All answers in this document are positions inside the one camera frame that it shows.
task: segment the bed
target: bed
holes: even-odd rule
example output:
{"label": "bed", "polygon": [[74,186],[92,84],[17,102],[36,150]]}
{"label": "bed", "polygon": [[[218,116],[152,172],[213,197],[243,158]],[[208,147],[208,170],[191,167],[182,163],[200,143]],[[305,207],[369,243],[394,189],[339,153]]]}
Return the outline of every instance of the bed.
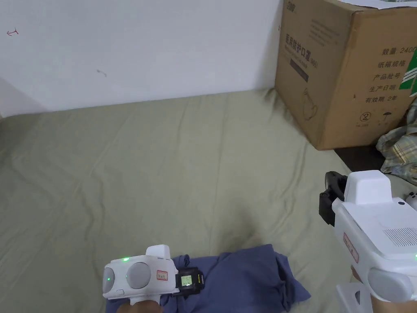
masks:
{"label": "bed", "polygon": [[[191,257],[271,243],[336,312],[352,278],[318,214],[317,151],[274,90],[13,116],[0,122],[0,307],[103,312],[110,260],[167,244]],[[413,190],[390,177],[393,193]]]}

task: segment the red label sticker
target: red label sticker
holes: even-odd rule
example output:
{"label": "red label sticker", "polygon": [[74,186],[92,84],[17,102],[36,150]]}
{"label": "red label sticker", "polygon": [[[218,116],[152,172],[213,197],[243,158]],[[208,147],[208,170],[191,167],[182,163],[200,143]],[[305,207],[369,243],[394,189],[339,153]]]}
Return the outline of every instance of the red label sticker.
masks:
{"label": "red label sticker", "polygon": [[355,247],[353,246],[353,244],[350,242],[349,237],[346,235],[346,233],[344,233],[343,235],[343,241],[344,244],[346,245],[346,247],[349,249],[350,254],[352,255],[352,257],[355,259],[356,263],[359,263],[359,254],[356,251]]}
{"label": "red label sticker", "polygon": [[164,272],[163,270],[156,271],[156,279],[157,280],[168,280],[168,272]]}

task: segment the speaker grille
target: speaker grille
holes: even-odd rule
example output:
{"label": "speaker grille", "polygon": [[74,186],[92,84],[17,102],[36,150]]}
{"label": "speaker grille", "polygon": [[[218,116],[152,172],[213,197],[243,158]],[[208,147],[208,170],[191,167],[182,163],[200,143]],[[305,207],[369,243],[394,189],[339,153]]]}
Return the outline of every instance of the speaker grille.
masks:
{"label": "speaker grille", "polygon": [[413,227],[385,229],[384,232],[397,247],[417,245],[417,229]]}

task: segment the folded fabric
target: folded fabric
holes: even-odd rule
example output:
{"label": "folded fabric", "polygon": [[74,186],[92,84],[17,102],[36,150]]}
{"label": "folded fabric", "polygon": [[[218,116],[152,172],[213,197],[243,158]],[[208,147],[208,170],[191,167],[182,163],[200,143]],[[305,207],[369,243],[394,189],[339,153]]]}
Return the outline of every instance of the folded fabric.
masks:
{"label": "folded fabric", "polygon": [[410,106],[407,125],[382,135],[376,147],[385,157],[381,172],[417,186],[417,101]]}
{"label": "folded fabric", "polygon": [[[198,267],[205,288],[198,295],[161,297],[164,313],[282,312],[311,296],[292,275],[286,256],[272,245],[223,253],[218,257],[173,259],[177,268]],[[107,301],[114,313],[124,303]]]}

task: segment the printed label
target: printed label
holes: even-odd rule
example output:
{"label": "printed label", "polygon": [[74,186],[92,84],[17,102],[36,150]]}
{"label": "printed label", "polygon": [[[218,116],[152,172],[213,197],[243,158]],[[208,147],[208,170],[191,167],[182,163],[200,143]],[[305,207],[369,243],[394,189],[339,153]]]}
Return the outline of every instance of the printed label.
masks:
{"label": "printed label", "polygon": [[156,271],[156,279],[157,280],[168,280],[168,272],[164,272],[163,270]]}
{"label": "printed label", "polygon": [[399,89],[411,89],[410,97],[417,96],[417,83],[415,83],[417,76],[417,50],[415,48],[413,49],[414,55],[408,64],[407,72],[405,72],[401,85],[399,86]]}
{"label": "printed label", "polygon": [[344,235],[343,235],[343,241],[344,241],[344,244],[346,245],[346,247],[349,249],[350,254],[354,258],[355,262],[359,263],[359,254],[356,251],[353,244],[350,242],[349,237],[346,235],[346,233],[344,233]]}

